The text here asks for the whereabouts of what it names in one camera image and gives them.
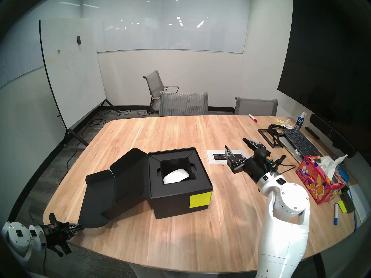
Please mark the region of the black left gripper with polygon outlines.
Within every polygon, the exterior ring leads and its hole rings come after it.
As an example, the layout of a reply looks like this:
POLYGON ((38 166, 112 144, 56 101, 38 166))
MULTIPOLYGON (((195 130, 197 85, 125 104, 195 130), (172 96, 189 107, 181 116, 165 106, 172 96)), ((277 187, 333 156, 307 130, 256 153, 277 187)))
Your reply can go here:
POLYGON ((57 221, 55 214, 49 214, 50 224, 43 226, 44 235, 46 237, 46 247, 58 256, 63 256, 63 253, 56 249, 56 246, 60 246, 64 254, 68 255, 72 253, 68 246, 67 240, 74 237, 79 231, 84 228, 80 224, 60 222, 57 221))

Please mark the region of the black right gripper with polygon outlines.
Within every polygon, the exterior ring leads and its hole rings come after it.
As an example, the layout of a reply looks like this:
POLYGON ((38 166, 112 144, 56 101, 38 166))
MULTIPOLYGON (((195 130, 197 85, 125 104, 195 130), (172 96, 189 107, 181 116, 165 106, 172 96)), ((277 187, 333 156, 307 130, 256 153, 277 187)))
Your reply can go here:
POLYGON ((260 178, 273 171, 271 153, 260 142, 247 138, 243 138, 243 142, 254 152, 254 155, 248 159, 245 157, 239 159, 225 146, 224 152, 227 165, 233 173, 246 172, 254 182, 258 182, 260 178))

